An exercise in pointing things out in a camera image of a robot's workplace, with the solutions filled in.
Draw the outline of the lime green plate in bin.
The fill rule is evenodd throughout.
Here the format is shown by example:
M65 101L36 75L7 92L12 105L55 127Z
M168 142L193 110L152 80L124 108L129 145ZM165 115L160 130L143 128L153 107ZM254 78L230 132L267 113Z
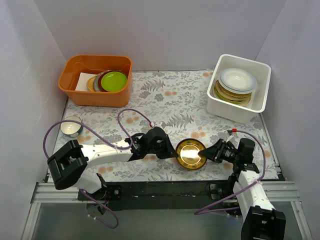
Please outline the lime green plate in bin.
M127 77L120 71L104 73L100 80L101 87L107 92L118 92L127 84Z

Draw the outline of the beige green leaf plate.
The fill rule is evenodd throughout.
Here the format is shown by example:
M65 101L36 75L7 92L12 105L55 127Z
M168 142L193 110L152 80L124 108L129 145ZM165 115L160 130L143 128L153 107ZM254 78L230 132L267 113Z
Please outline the beige green leaf plate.
M234 103L230 103L230 102L227 102L227 103L230 103L230 104L234 104L234 105L238 105L238 106L242 106L242 107L244 107L244 106L246 106L246 105L248 105L249 104L249 102L250 102L250 100L249 101L247 101L247 102L244 102L244 103L240 103L240 104L234 104Z

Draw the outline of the orange plastic bin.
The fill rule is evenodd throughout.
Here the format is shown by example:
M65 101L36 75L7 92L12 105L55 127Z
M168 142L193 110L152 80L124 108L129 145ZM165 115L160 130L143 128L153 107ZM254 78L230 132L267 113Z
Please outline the orange plastic bin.
M133 63L127 56L76 55L70 58L58 80L58 87L78 106L122 108L129 103L133 85ZM80 73L97 75L103 71L119 71L127 75L127 83L117 92L79 91Z

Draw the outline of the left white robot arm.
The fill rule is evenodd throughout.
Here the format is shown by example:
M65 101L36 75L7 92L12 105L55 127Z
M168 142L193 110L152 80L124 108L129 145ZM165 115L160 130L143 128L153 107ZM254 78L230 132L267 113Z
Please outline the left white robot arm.
M136 133L121 140L114 147L81 145L77 140L70 140L47 160L47 164L56 190L76 187L95 200L101 200L107 193L106 184L101 174L90 172L90 168L141 160L150 154L161 160L178 157L169 136L157 126L147 133Z

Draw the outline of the white plastic bin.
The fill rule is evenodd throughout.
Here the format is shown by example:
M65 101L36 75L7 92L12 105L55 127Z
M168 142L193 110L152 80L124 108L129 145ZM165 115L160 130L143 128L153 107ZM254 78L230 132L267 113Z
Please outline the white plastic bin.
M214 86L221 71L239 68L251 73L257 80L257 89L253 92L246 106L239 106L214 96ZM272 69L269 65L243 57L222 54L214 68L207 89L207 112L239 123L249 122L255 115L266 108Z

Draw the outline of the woven bamboo tray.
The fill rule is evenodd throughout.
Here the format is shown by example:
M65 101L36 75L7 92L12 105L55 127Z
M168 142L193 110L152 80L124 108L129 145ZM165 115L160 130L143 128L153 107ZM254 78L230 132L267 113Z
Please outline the woven bamboo tray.
M246 97L249 97L252 95L252 93L234 93L234 92L231 92L227 89L225 89L220 83L219 81L216 81L215 83L215 87L217 87L219 89L220 92L224 93L225 95L228 95L228 96L231 96L231 97L234 97L234 98L246 98Z

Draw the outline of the green polka dot plate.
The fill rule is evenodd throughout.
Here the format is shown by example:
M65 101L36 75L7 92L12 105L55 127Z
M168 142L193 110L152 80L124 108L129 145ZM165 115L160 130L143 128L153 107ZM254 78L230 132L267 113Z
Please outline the green polka dot plate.
M232 104L242 104L242 103L244 103L244 102L249 102L249 101L250 101L250 98L246 98L246 99L244 99L244 100L230 100L230 99L228 99L228 98L225 98L225 97L221 96L221 95L217 92L217 90L216 90L215 88L214 88L213 92L214 92L214 95L215 95L217 98L219 98L219 99L221 99L221 100L223 100L223 101L225 101L225 102L232 103Z

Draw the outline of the yellow brown patterned plate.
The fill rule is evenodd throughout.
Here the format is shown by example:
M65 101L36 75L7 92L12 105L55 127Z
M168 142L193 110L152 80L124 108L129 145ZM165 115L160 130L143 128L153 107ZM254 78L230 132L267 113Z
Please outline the yellow brown patterned plate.
M178 154L176 159L178 163L187 170L201 169L207 163L207 158L200 156L199 152L205 149L205 145L199 140L186 138L176 146L175 150Z

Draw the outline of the white scalloped plate front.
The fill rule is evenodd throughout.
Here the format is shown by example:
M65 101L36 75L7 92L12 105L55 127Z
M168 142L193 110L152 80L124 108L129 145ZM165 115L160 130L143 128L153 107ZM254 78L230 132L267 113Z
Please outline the white scalloped plate front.
M218 75L218 80L223 80L224 82L231 82L231 81L256 81L256 78L249 73L240 68L227 68L222 70Z

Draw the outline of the woven plate in bin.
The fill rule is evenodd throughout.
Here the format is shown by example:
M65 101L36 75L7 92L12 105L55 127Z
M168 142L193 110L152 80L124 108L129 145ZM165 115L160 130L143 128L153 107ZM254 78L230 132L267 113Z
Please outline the woven plate in bin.
M88 81L86 82L86 87L90 92L95 92L94 82L95 82L96 77L97 77L97 75L94 75L91 78L89 78Z

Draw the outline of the white paper sheet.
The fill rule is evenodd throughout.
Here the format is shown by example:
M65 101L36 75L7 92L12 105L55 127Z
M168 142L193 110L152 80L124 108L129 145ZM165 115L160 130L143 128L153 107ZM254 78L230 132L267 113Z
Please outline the white paper sheet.
M81 91L81 92L90 92L91 89L93 89L93 87L92 86L87 87L87 83L91 79L94 80L95 77L96 77L95 74L81 72L80 75L79 75L75 90L76 91Z

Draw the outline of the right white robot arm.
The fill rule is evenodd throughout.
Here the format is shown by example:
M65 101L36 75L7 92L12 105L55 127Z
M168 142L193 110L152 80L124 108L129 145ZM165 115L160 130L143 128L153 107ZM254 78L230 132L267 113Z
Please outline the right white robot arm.
M213 146L201 150L198 155L215 163L227 161L233 165L228 178L227 195L237 199L243 217L242 240L283 240L286 217L269 201L258 167L253 163L255 142L241 138L238 147L219 139Z

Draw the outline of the white dark-rimmed bowl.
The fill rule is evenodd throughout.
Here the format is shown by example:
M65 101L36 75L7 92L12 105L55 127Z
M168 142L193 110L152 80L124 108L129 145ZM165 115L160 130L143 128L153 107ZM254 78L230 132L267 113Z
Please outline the white dark-rimmed bowl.
M64 120L65 121L71 120L71 121L82 123L82 120L78 116L68 116ZM79 123L75 123L71 121L61 123L60 130L64 135L71 138L76 138L83 131L83 126Z

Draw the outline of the white scalloped plate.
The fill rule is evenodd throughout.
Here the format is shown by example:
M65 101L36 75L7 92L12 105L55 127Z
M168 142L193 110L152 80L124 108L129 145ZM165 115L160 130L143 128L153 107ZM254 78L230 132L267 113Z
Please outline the white scalloped plate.
M219 79L218 82L224 89L236 94L252 93L258 85L256 81L252 80L232 80L231 82L225 82Z
M249 73L240 68L227 68L222 70L218 75L218 80L223 80L224 82L231 82L231 81L256 81L256 78Z

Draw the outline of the grey plate in bin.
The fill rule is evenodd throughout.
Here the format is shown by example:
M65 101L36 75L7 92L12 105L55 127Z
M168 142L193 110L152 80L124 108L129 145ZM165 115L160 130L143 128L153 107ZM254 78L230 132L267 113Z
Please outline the grey plate in bin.
M93 89L95 92L101 92L100 87L99 87L99 78L100 74L96 75L94 80L93 80Z

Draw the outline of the floral patterned table mat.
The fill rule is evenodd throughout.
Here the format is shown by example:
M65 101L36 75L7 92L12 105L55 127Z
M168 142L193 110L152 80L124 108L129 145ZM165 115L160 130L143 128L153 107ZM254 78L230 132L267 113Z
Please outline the floral patterned table mat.
M69 100L64 115L77 116L88 126L77 138L85 145L100 145L104 140L116 143L127 134L146 133L149 121L163 128L174 146L183 139L194 138L209 147L226 139L228 130L239 129L232 143L237 145L241 138L257 138L253 161L260 171L265 171L265 179L276 180L274 156L259 115L247 123L238 123L207 112L211 77L209 71L135 72L124 113L118 108L78 106ZM187 170L175 158L160 160L147 155L132 162L97 165L90 172L101 174L107 182L225 180L232 173L232 165L208 161L201 169Z

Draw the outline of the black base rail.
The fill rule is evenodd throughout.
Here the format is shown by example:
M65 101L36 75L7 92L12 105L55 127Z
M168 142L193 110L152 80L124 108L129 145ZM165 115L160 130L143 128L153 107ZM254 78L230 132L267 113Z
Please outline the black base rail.
M113 211L201 209L230 194L228 180L109 182L84 195L77 188L57 190L52 183L38 184L33 196L41 203L107 203Z

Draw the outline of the white scalloped plate back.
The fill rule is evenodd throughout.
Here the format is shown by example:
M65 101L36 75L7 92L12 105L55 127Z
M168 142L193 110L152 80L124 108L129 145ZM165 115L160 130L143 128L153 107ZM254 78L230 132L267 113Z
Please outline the white scalloped plate back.
M218 82L224 89L236 94L252 93L258 85L256 81L252 80L232 80L231 82L225 82L219 79Z

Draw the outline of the dark brown plate in bin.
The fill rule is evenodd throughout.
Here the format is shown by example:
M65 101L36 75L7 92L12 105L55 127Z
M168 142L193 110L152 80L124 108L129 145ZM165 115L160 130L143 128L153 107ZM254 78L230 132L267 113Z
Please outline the dark brown plate in bin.
M103 71L103 72L101 72L101 73L99 73L99 74L97 75L96 86L97 86L98 92L107 92L107 90L105 90L105 89L103 88L103 86L102 86L102 78L103 78L106 74L108 74L108 73L110 73L110 72L111 72L110 70L109 70L109 71Z

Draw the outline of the aluminium frame rail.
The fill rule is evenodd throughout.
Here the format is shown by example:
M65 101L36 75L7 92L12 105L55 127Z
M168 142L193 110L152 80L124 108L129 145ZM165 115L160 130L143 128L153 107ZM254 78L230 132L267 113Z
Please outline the aluminium frame rail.
M271 202L289 202L291 204L292 210L294 212L295 221L297 223L297 228L300 231L300 235L304 240L310 240L311 232L309 230L304 212L302 210L301 199L297 190L297 187L293 181L280 181L280 180L265 180L262 181L262 187L266 193L266 196ZM35 228L37 225L37 220L39 218L40 208L42 204L84 204L84 203L44 203L39 201L34 201L33 197L36 192L35 190L31 199L31 207L27 217L26 225L22 234L22 239L30 240L35 234Z

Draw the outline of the beige bird plate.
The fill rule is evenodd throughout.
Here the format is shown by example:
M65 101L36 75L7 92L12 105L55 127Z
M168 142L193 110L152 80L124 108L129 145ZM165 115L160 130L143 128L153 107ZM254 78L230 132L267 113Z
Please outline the beige bird plate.
M229 95L224 94L223 92L220 92L219 89L217 87L215 87L215 89L217 90L217 92L224 98L227 98L229 100L235 100L235 101L240 101L240 100L244 100L244 99L249 99L251 96L245 97L245 98L236 98L236 97L232 97Z

